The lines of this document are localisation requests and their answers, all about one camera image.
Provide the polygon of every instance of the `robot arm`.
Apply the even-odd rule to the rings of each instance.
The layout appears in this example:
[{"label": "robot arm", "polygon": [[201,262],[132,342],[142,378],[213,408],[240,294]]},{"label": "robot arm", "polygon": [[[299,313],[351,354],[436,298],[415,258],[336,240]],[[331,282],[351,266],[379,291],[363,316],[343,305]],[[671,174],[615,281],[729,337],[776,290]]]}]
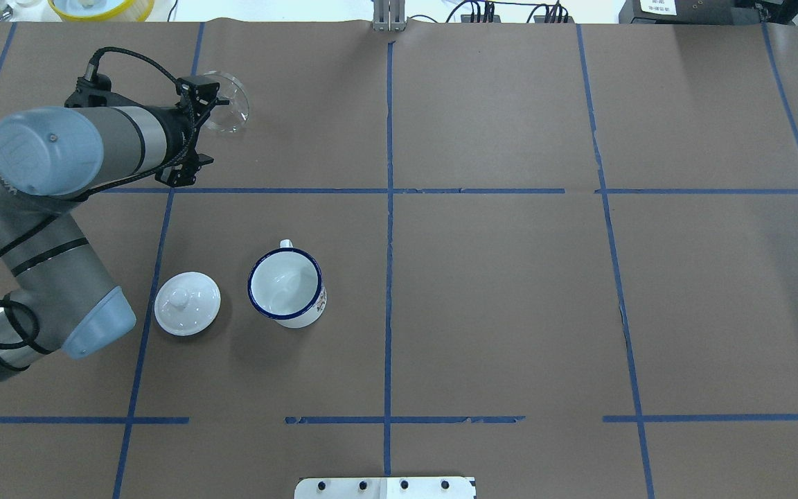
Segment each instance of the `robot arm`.
[{"label": "robot arm", "polygon": [[0,122],[0,256],[20,286],[0,300],[0,381],[59,348],[80,359],[134,328],[123,291],[70,210],[102,190],[99,184],[108,189],[156,174],[185,186],[212,162],[194,149],[199,127],[220,103],[216,82],[175,81],[175,107],[113,94],[96,64],[78,82],[67,107]]}]

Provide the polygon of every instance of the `white lid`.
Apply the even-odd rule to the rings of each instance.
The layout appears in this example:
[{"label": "white lid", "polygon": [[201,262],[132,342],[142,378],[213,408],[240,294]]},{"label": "white lid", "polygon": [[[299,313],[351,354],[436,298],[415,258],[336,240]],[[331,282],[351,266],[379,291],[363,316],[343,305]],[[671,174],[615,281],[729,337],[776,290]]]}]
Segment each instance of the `white lid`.
[{"label": "white lid", "polygon": [[220,309],[221,290],[208,275],[199,272],[175,275],[156,295],[156,320],[177,337],[208,328]]}]

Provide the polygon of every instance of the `mug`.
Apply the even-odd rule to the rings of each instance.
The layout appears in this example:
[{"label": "mug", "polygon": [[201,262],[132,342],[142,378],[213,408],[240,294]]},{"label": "mug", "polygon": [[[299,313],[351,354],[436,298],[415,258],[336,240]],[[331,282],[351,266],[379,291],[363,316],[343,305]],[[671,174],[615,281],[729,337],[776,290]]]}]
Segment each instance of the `mug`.
[{"label": "mug", "polygon": [[319,319],[328,301],[319,264],[288,239],[254,264],[248,298],[258,312],[291,329]]}]

